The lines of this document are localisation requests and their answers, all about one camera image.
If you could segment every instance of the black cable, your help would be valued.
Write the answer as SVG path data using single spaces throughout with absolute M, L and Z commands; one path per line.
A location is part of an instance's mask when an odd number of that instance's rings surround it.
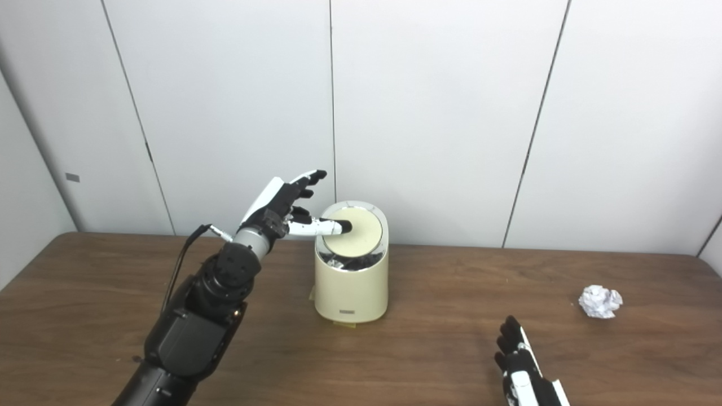
M 193 242 L 198 239 L 198 237 L 202 236 L 210 228 L 210 224 L 201 225 L 200 227 L 198 227 L 197 230 L 195 230 L 191 235 L 188 236 L 188 238 L 186 239 L 186 243 L 183 244 L 183 248 L 178 254 L 178 259 L 175 260 L 175 267 L 173 267 L 173 274 L 170 276 L 168 288 L 165 290 L 165 298 L 163 298 L 163 306 L 161 306 L 160 308 L 160 313 L 163 313 L 165 307 L 168 306 L 168 303 L 170 302 L 170 295 L 173 294 L 173 286 L 175 286 L 175 281 L 178 279 L 178 273 L 181 271 L 181 266 L 183 265 L 183 257 L 186 256 L 186 251 L 191 246 L 191 244 L 193 244 Z

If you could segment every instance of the black finger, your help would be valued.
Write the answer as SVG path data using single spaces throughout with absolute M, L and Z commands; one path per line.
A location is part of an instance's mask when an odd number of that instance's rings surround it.
M 516 350 L 516 347 L 513 347 L 507 340 L 504 340 L 504 337 L 497 338 L 497 345 L 501 352 L 505 354 L 511 354 Z
M 521 324 L 516 321 L 516 318 L 514 316 L 508 316 L 505 323 L 509 326 L 509 328 L 515 331 L 519 331 L 519 329 L 521 328 Z
M 325 178 L 326 175 L 328 175 L 328 174 L 329 174 L 329 173 L 326 172 L 325 170 L 319 169 L 319 170 L 317 170 L 316 172 L 311 173 L 310 179 L 309 179 L 309 181 L 308 181 L 308 184 L 309 184 L 309 185 L 315 185 L 315 184 L 318 183 L 318 181 L 320 181 L 321 179 Z
M 294 206 L 291 209 L 291 215 L 297 215 L 297 216 L 308 216 L 310 215 L 310 212 L 303 207 Z
M 499 331 L 510 344 L 517 345 L 519 343 L 519 336 L 521 336 L 521 334 L 519 334 L 518 331 L 512 330 L 508 324 L 502 324 L 501 327 L 499 327 Z
M 502 371 L 506 371 L 506 358 L 504 357 L 504 354 L 502 354 L 502 353 L 494 354 L 494 361 L 496 361 L 497 365 L 499 365 L 499 368 Z
M 291 221 L 300 224 L 311 224 L 313 223 L 313 218 L 311 216 L 291 216 Z

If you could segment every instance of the robotic hand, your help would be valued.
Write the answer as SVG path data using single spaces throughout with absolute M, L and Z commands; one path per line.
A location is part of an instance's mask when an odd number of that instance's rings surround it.
M 244 299 L 261 271 L 261 259 L 288 234 L 316 236 L 348 233 L 345 220 L 315 219 L 293 204 L 313 196 L 307 189 L 326 177 L 313 170 L 286 183 L 273 178 L 243 216 L 235 236 L 202 225 L 181 250 L 160 318 L 144 346 L 144 359 L 113 406 L 184 406 L 198 383 L 211 375 L 240 326 Z M 183 255 L 211 230 L 226 243 L 170 297 Z
M 542 376 L 524 328 L 514 316 L 506 318 L 500 331 L 501 352 L 494 359 L 504 373 L 502 386 L 509 406 L 570 406 L 559 380 Z

